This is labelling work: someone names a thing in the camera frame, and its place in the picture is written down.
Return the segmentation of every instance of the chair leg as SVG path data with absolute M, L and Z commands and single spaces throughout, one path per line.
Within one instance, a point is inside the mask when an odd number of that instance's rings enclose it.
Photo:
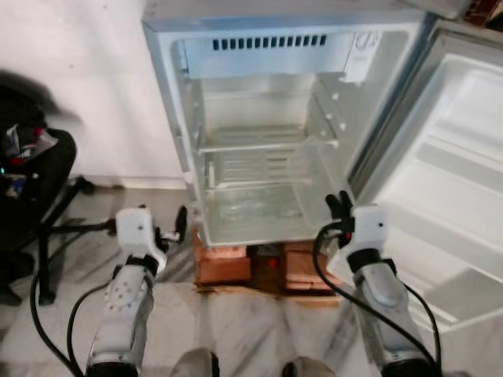
M 49 279 L 49 239 L 47 232 L 39 233 L 39 305 L 51 305 L 56 299 L 50 290 Z

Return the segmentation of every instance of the white tile floor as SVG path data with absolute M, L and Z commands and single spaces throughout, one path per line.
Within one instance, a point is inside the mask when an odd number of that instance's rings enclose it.
M 183 191 L 101 189 L 94 196 L 79 196 L 66 215 L 100 221 L 121 208 L 145 204 L 165 229 L 173 225 L 177 209 L 187 202 Z M 203 297 L 193 292 L 191 284 L 183 283 L 192 280 L 195 270 L 190 248 L 171 250 L 168 258 L 170 268 L 154 292 L 156 305 L 149 319 L 142 375 L 168 376 L 183 352 L 199 346 L 220 356 L 225 376 L 278 375 L 282 364 L 295 355 L 324 360 L 339 377 L 375 375 L 363 360 L 361 339 L 356 335 L 353 342 L 343 341 L 341 329 L 347 328 L 340 322 L 345 318 L 342 309 L 307 309 L 257 295 Z M 105 234 L 86 236 L 68 249 L 58 299 L 40 310 L 42 323 L 57 344 L 64 344 L 66 319 L 73 302 L 88 287 L 105 282 L 120 260 L 115 239 Z M 16 282 L 14 289 L 27 297 L 28 285 L 29 279 L 25 279 Z M 82 365 L 101 303 L 100 294 L 86 301 L 75 323 L 75 353 Z M 0 329 L 6 333 L 0 375 L 69 375 L 40 341 L 27 302 L 20 308 L 0 306 Z M 431 348 L 431 335 L 424 337 Z M 503 376 L 503 317 L 444 336 L 443 349 L 447 371 L 464 370 L 474 377 Z

